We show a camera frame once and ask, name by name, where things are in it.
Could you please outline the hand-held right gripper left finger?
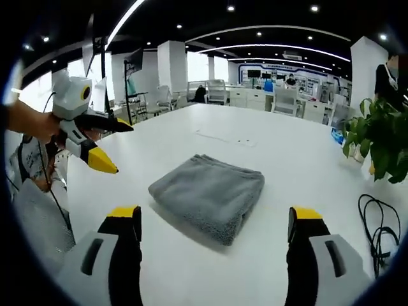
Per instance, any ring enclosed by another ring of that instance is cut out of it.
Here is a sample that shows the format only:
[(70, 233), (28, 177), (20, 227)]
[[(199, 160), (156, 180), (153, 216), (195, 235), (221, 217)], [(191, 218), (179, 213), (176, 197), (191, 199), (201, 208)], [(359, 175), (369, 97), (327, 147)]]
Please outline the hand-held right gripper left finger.
[(142, 305), (141, 241), (141, 208), (115, 208), (67, 253), (58, 284), (75, 305)]

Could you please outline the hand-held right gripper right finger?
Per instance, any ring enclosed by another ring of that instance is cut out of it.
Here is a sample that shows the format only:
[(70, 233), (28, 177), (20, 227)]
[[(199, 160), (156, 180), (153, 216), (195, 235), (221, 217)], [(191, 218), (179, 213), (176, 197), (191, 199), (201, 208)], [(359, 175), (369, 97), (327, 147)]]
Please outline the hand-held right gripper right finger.
[(311, 208), (289, 209), (286, 262), (286, 305), (352, 305), (371, 283), (358, 252)]

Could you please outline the person's left hand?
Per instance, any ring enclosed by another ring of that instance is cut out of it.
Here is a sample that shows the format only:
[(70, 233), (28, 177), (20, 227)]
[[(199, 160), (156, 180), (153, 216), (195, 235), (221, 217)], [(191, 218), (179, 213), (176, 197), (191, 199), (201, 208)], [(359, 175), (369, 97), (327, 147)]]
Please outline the person's left hand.
[(65, 149), (63, 132), (60, 129), (60, 120), (53, 113), (40, 113), (38, 119), (37, 139), (44, 144), (54, 143), (60, 149)]

